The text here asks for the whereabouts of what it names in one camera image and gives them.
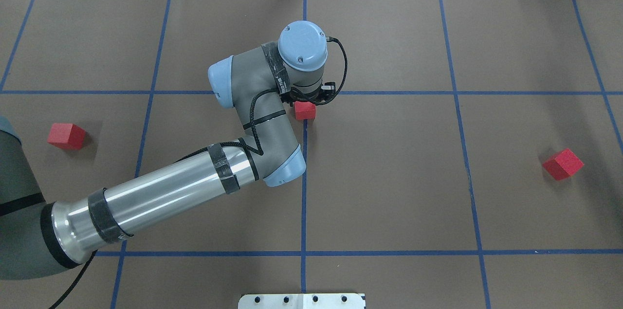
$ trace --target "red block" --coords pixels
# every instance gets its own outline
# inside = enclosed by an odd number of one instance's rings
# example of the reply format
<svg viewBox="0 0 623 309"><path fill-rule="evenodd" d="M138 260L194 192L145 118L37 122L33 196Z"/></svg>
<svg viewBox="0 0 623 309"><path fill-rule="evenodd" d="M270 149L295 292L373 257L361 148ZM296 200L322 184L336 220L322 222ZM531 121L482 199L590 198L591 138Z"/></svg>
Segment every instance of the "red block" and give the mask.
<svg viewBox="0 0 623 309"><path fill-rule="evenodd" d="M294 115L297 120L313 120L316 118L316 105L311 102L294 102Z"/></svg>
<svg viewBox="0 0 623 309"><path fill-rule="evenodd" d="M584 163L570 149L556 153L543 163L543 167L555 180L563 180L576 174Z"/></svg>
<svg viewBox="0 0 623 309"><path fill-rule="evenodd" d="M47 136L47 142L62 149L81 149L86 134L87 132L78 125L54 123Z"/></svg>

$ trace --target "blue grid line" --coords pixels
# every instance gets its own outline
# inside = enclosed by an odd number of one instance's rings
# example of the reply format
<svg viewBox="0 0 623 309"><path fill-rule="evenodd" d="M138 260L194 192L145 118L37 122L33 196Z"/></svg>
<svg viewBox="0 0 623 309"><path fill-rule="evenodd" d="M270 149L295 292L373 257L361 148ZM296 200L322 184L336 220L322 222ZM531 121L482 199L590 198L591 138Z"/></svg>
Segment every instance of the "blue grid line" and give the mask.
<svg viewBox="0 0 623 309"><path fill-rule="evenodd" d="M500 249L455 251L305 251L305 256L476 256L483 255L595 255L623 254L623 249ZM96 256L119 256L118 251L99 251ZM299 251L126 251L124 256L140 257L236 257L236 256L301 256Z"/></svg>
<svg viewBox="0 0 623 309"><path fill-rule="evenodd" d="M156 95L212 95L212 90L154 90ZM344 95L454 95L452 90L343 90ZM551 95L551 96L602 96L601 91L477 91L458 90L457 94L463 95ZM0 94L92 94L92 95L125 95L125 94L151 94L151 90L0 90ZM606 91L609 96L621 96L623 91Z"/></svg>
<svg viewBox="0 0 623 309"><path fill-rule="evenodd" d="M595 57L592 54L592 48L590 47L588 37L586 36L584 24L582 23L582 18L580 17L580 12L578 9L578 3L576 0L571 0L571 1L573 3L573 9L576 12L576 18L578 19L578 25L580 27L580 31L582 32L582 37L585 40L586 50L588 51L588 56L590 57L590 63L592 64L592 69L595 72L595 76L597 77L597 81L599 83L599 88L601 89L601 94L604 97L605 108L608 110L608 115L610 116L610 122L612 122L612 127L614 128L614 134L617 136L619 149L621 150L621 153L623 153L623 140L621 140L621 133L619 132L617 121L614 119L614 114L612 113L612 108L610 107L610 101L608 101L608 96L605 92L604 83L601 79L601 75L599 74L599 68L597 67L597 62L595 61Z"/></svg>
<svg viewBox="0 0 623 309"><path fill-rule="evenodd" d="M19 28L18 37L13 44L13 49L11 50L11 54L9 55L9 61L6 64L6 68L4 68L4 74L2 75L2 80L0 81L0 90L4 88L4 83L6 83L6 78L9 76L9 72L11 71L11 65L13 64L13 58L15 57L15 52L18 51L19 41L22 39L22 34L24 33L24 28L26 27L26 23L28 22L28 17L31 15L31 10L33 10L33 5L35 0L31 0L28 4L28 8L26 10L26 14L24 15L24 20L22 21L22 25Z"/></svg>
<svg viewBox="0 0 623 309"><path fill-rule="evenodd" d="M160 67L160 56L162 56L162 46L165 42L166 23L169 18L169 8L171 7L171 0L166 0L165 16L162 21L162 29L160 31L160 41L158 41L158 53L156 55L156 64L154 65L154 73L151 79L151 89L149 90L149 100L147 101L147 111L145 112L145 124L143 125L143 134L141 136L141 144L138 149L138 159L136 160L136 170L134 171L134 177L138 178L141 171L141 163L143 161L143 150L145 149L145 139L147 137L147 128L149 127L149 117L151 115L151 105L154 99L154 93L156 90L156 81L158 80L158 68ZM122 242L121 252L119 254L119 263L117 265L117 275L115 278L115 287L113 289L112 299L110 301L110 309L115 309L117 295L119 293L119 285L121 283L121 274L123 271L123 260L125 258L125 249L127 241Z"/></svg>
<svg viewBox="0 0 623 309"><path fill-rule="evenodd" d="M115 309L116 299L117 299L117 296L119 295L119 285L121 284L121 273L123 270L123 260L125 260L125 257L123 256L123 254L125 253L125 247L126 247L126 242L123 241L121 243L121 251L119 252L119 263L117 264L117 272L115 276L115 287L113 287L113 296L110 300L110 309Z"/></svg>
<svg viewBox="0 0 623 309"><path fill-rule="evenodd" d="M454 107L457 112L458 133L461 137L461 147L463 149L463 163L467 171L467 180L469 182L469 194L472 205L472 220L474 221L474 233L476 234L476 246L478 247L478 259L480 260L480 275L482 278L483 293L485 295L485 305L487 309L491 309L491 300L489 298L489 284L487 283L487 268L485 267L485 257L482 254L482 242L480 240L480 226L478 224L478 212L476 211L476 198L474 197L474 185L472 183L472 172L469 167L469 156L467 156L467 144L465 143L465 132L463 131L463 118L461 117L460 105L458 102L457 81L454 76L454 64L452 63L452 52L450 51L450 38L448 37L448 27L445 20L445 9L443 8L443 0L439 0L439 10L441 12L441 22L443 25L443 37L445 38L445 51L448 56L448 67L450 69L450 80L452 81L452 91L454 92Z"/></svg>
<svg viewBox="0 0 623 309"><path fill-rule="evenodd" d="M307 0L303 0L303 20L307 20Z"/></svg>
<svg viewBox="0 0 623 309"><path fill-rule="evenodd" d="M149 90L2 90L0 94L32 95L128 95L149 94Z"/></svg>
<svg viewBox="0 0 623 309"><path fill-rule="evenodd" d="M219 256L300 256L299 251L130 251L125 256L196 256L196 257L219 257Z"/></svg>
<svg viewBox="0 0 623 309"><path fill-rule="evenodd" d="M307 120L303 120L303 159L307 163ZM307 292L307 168L301 194L301 293Z"/></svg>

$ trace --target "blue joint cap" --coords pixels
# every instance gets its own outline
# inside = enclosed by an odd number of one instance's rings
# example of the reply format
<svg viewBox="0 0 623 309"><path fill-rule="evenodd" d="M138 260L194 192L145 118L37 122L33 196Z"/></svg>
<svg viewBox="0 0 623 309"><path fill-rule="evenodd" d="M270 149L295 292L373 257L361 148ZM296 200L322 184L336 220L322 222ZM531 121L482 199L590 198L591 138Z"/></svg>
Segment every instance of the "blue joint cap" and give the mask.
<svg viewBox="0 0 623 309"><path fill-rule="evenodd" d="M281 32L279 54L290 67L313 72L327 62L327 37L310 21L295 21Z"/></svg>
<svg viewBox="0 0 623 309"><path fill-rule="evenodd" d="M11 126L11 123L9 123L9 120L3 116L0 116L0 131L4 131L7 134L14 136L19 141L20 144L22 143L22 140L19 139L18 134L15 132L15 129L13 129L13 127Z"/></svg>
<svg viewBox="0 0 623 309"><path fill-rule="evenodd" d="M232 100L232 58L234 57L229 56L207 69L207 78L212 85L214 96L225 108L234 107Z"/></svg>
<svg viewBox="0 0 623 309"><path fill-rule="evenodd" d="M264 182L268 187L276 187L283 185L284 183L293 181L294 179L302 176L305 172L305 160L303 159L303 152L301 152L301 145L298 145L294 152L289 156L283 164L277 168L271 175L264 178Z"/></svg>

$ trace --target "white metal plate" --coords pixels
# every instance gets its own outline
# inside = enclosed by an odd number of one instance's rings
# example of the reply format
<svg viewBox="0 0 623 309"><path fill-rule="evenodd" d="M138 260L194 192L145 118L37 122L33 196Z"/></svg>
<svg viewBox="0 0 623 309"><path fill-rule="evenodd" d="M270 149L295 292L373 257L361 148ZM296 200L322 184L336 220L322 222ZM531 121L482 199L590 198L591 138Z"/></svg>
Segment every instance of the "white metal plate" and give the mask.
<svg viewBox="0 0 623 309"><path fill-rule="evenodd" d="M245 295L238 309L366 309L365 298L362 293Z"/></svg>

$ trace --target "black tape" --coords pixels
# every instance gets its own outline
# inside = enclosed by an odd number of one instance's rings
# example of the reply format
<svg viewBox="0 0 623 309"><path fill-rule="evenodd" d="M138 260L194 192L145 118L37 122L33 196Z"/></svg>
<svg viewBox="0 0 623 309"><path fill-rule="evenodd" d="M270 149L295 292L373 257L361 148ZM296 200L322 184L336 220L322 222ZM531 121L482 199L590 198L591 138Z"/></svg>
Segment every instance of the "black tape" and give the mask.
<svg viewBox="0 0 623 309"><path fill-rule="evenodd" d="M45 198L43 198L43 194L41 192L38 194L24 196L22 198L18 198L17 200L12 200L11 202L2 203L0 204L0 217L39 203L45 203Z"/></svg>
<svg viewBox="0 0 623 309"><path fill-rule="evenodd" d="M285 109L282 109L281 111L278 112L273 112L267 116L263 116L262 118L257 118L256 120L253 121L253 123L255 125L258 125L260 123L264 123L265 121L269 121L271 119L277 118L278 116L283 116L285 114ZM242 126L242 129L247 130L251 127L251 122L245 124Z"/></svg>
<svg viewBox="0 0 623 309"><path fill-rule="evenodd" d="M134 235L123 231L115 218L113 218L109 209L109 203L106 202L106 198L104 197L104 191L106 191L106 189L95 191L89 195L87 200L89 203L89 215L91 216L93 226L97 234L100 235L102 240L106 241L106 243L127 240Z"/></svg>
<svg viewBox="0 0 623 309"><path fill-rule="evenodd" d="M285 69L285 65L283 65L283 58L279 54L277 43L274 41L265 43L262 45L262 50L264 51L266 62L269 64L269 68L271 68L273 77L275 77L276 88L279 90L279 94L290 92L290 77L288 76L287 69Z"/></svg>
<svg viewBox="0 0 623 309"><path fill-rule="evenodd" d="M225 193L231 194L240 190L238 178L232 172L227 156L223 152L223 147L220 144L209 145L207 152L209 152L210 158L212 158L214 169L216 169L216 174L219 175L220 183L222 183Z"/></svg>
<svg viewBox="0 0 623 309"><path fill-rule="evenodd" d="M43 240L45 241L45 246L47 247L50 254L53 256L54 260L56 260L60 265L64 266L67 269L73 269L77 267L79 264L71 260L65 254L62 247L56 240L56 234L54 234L54 226L52 224L52 207L54 203L47 204L43 207L41 211L40 218L40 226L41 226L41 234L43 235Z"/></svg>
<svg viewBox="0 0 623 309"><path fill-rule="evenodd" d="M240 143L245 146L244 153L247 155L247 160L249 160L249 164L251 165L251 170L253 171L253 177L256 179L256 181L260 180L260 174L257 173L256 162L253 160L251 151L249 151L249 149L246 147L247 143L244 141L243 138L238 139L238 141L240 141Z"/></svg>

